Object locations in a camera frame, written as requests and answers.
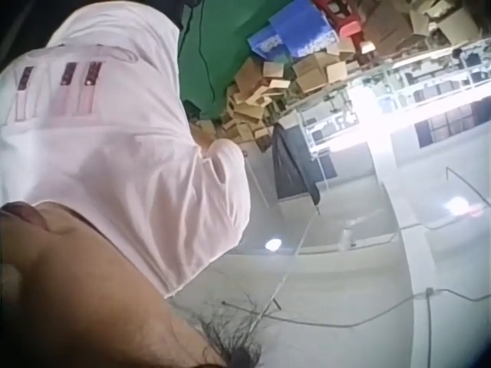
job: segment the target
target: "pink t-shirt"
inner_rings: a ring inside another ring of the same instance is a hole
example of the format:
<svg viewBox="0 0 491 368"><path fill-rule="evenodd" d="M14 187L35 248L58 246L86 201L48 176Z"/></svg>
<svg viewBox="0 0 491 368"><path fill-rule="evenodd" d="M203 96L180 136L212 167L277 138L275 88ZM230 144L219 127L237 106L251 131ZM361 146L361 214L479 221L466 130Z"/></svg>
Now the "pink t-shirt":
<svg viewBox="0 0 491 368"><path fill-rule="evenodd" d="M191 137L178 38L145 5L89 5L0 76L1 202L79 212L165 297L235 247L250 213L241 149Z"/></svg>

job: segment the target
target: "person's lips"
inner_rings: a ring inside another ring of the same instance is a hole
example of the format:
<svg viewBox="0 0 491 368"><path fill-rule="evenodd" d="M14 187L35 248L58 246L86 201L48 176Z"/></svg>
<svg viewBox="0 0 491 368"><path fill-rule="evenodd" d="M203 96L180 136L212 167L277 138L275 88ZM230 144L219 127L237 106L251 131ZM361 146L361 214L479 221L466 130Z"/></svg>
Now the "person's lips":
<svg viewBox="0 0 491 368"><path fill-rule="evenodd" d="M25 202L11 202L0 209L34 226L49 230L48 223L43 215L33 206Z"/></svg>

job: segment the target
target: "blue container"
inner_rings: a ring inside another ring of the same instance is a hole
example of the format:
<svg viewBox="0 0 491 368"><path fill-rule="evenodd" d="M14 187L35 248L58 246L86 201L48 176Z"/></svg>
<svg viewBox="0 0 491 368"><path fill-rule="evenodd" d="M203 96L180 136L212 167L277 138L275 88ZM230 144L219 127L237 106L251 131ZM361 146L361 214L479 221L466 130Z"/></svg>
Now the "blue container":
<svg viewBox="0 0 491 368"><path fill-rule="evenodd" d="M275 29L268 25L247 40L251 49L267 61L276 61L288 55L283 40Z"/></svg>
<svg viewBox="0 0 491 368"><path fill-rule="evenodd" d="M269 23L294 58L338 42L335 30L310 0L294 0L273 15Z"/></svg>

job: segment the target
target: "person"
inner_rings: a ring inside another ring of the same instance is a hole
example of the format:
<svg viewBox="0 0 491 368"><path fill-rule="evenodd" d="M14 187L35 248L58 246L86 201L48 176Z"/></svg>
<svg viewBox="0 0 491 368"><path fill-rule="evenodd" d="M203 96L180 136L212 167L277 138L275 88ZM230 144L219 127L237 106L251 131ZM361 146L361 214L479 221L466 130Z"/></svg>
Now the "person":
<svg viewBox="0 0 491 368"><path fill-rule="evenodd" d="M172 14L84 6L0 75L2 333L36 366L259 361L247 329L206 339L166 301L250 213L241 149L186 121Z"/></svg>

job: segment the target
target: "blue box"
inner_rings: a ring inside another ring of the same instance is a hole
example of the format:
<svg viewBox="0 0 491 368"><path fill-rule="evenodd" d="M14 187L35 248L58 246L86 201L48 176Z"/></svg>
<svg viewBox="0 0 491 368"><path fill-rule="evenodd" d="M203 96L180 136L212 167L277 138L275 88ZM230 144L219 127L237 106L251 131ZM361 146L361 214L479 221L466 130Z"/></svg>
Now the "blue box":
<svg viewBox="0 0 491 368"><path fill-rule="evenodd" d="M273 15L269 23L294 58L338 42L335 30L310 0L294 0Z"/></svg>
<svg viewBox="0 0 491 368"><path fill-rule="evenodd" d="M266 61L275 61L288 55L288 49L275 29L268 25L248 38L251 49Z"/></svg>

